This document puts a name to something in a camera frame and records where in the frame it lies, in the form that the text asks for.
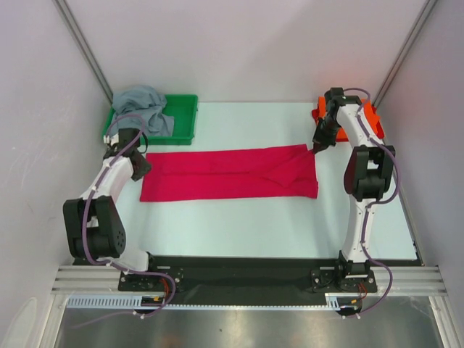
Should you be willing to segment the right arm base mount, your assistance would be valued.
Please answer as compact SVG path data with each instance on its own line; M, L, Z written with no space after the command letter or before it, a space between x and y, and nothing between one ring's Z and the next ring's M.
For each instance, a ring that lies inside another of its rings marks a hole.
M347 293L361 292L376 293L378 287L370 271L364 278L344 277L334 268L318 268L310 271L310 289L315 293Z

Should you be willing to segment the crimson red t shirt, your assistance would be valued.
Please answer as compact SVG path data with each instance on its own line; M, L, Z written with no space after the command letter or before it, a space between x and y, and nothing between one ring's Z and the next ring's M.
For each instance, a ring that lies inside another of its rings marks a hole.
M318 196L315 156L304 144L146 158L141 202Z

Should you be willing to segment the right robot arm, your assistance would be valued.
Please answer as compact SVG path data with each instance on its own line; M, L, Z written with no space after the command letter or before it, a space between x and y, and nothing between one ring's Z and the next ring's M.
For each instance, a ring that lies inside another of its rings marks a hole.
M335 284L343 291L351 291L368 276L373 264L368 251L371 229L376 206L391 185L394 147L383 145L370 127L359 96L327 93L320 98L318 111L312 152L317 154L335 146L342 131L352 148L344 172L349 224L339 253L339 269L334 273Z

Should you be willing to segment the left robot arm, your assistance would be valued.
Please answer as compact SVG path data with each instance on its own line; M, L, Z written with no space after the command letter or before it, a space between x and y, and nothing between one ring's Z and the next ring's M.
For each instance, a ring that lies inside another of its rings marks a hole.
M72 257L92 265L116 264L134 270L134 281L144 290L158 285L160 273L149 266L149 253L127 237L117 200L128 181L139 181L150 170L137 148L120 156L109 153L92 184L62 207Z

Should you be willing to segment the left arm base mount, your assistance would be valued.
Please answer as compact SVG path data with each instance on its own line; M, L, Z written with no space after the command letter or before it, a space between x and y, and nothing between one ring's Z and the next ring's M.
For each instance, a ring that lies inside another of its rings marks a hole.
M155 272L169 275L178 285L183 280L183 269L161 267ZM119 282L117 285L118 291L124 292L171 292L173 289L171 282L165 277L158 275L137 275L133 273L120 273Z

